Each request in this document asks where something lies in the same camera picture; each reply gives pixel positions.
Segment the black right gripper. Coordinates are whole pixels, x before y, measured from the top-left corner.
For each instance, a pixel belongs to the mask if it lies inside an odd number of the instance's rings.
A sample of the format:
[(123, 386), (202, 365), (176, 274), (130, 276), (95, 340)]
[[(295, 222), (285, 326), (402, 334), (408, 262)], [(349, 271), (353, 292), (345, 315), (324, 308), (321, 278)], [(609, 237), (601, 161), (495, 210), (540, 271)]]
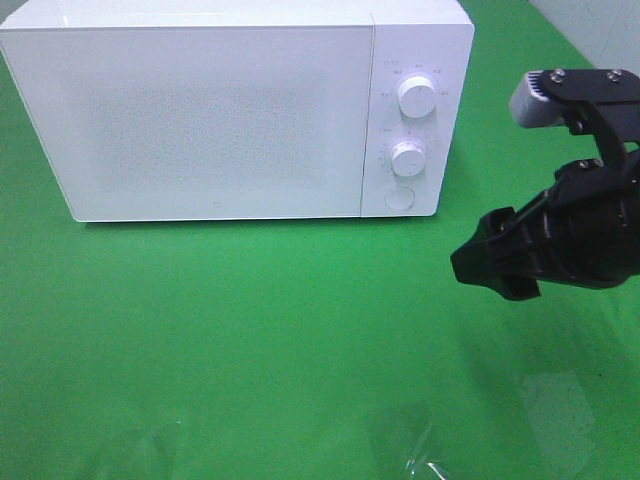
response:
[(612, 167), (599, 159), (571, 162), (555, 183), (519, 212), (519, 273), (499, 258), (515, 215), (502, 207), (484, 215), (472, 237), (451, 255), (457, 281), (489, 285), (502, 298), (540, 296), (546, 281), (604, 289), (639, 273), (639, 161)]

